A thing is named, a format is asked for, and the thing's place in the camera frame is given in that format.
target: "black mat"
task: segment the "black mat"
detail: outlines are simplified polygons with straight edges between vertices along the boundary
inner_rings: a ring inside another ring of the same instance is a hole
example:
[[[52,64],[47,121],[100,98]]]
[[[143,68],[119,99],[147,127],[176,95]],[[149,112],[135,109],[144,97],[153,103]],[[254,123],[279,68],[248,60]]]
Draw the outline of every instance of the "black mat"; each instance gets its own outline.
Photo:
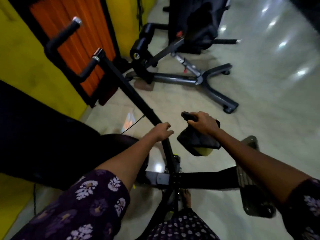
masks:
[[[320,0],[290,0],[320,34]]]

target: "orange curtain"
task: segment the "orange curtain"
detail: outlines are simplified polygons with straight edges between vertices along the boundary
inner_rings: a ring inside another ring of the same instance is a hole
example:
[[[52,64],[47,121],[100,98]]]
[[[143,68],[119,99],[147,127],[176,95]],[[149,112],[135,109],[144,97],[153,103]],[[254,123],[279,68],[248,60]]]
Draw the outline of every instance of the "orange curtain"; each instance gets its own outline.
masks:
[[[58,52],[67,66],[80,74],[98,48],[103,48],[109,60],[116,56],[100,0],[39,0],[30,6],[30,11],[46,35],[51,39],[70,24],[74,16],[83,25]],[[104,72],[97,66],[86,81],[81,83],[91,96],[98,87]]]

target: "hand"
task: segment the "hand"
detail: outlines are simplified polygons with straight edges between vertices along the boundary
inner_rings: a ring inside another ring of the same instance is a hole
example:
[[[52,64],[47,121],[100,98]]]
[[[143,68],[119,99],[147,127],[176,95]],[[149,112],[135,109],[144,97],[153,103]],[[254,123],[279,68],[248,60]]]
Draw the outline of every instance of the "hand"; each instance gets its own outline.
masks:
[[[173,130],[168,130],[170,127],[171,125],[168,122],[157,124],[147,133],[147,135],[154,138],[155,142],[163,141],[174,133]]]
[[[198,121],[188,120],[188,124],[204,135],[214,134],[218,129],[216,119],[205,112],[190,113],[198,118]]]

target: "sleeve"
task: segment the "sleeve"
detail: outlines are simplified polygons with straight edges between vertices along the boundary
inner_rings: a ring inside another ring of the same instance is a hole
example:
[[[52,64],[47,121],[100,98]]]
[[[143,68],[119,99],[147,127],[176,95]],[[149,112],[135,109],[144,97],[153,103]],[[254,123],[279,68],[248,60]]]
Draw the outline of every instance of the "sleeve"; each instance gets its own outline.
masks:
[[[16,239],[113,239],[130,203],[121,180],[92,170],[30,220]]]
[[[286,230],[295,239],[320,240],[320,181],[308,179],[296,187],[282,210]]]

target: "wire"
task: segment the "wire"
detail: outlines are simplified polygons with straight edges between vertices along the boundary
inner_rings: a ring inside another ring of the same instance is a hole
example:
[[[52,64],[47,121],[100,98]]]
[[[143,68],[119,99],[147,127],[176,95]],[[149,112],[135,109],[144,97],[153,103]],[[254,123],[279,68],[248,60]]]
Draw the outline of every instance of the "wire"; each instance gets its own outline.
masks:
[[[36,184],[33,185],[33,213],[36,216]]]
[[[137,124],[142,118],[144,118],[144,117],[146,117],[145,115],[142,115],[142,117],[140,118],[140,119],[138,119],[138,121],[137,122],[135,122],[133,125],[131,125],[128,129],[130,129],[131,127],[133,127],[135,124]]]

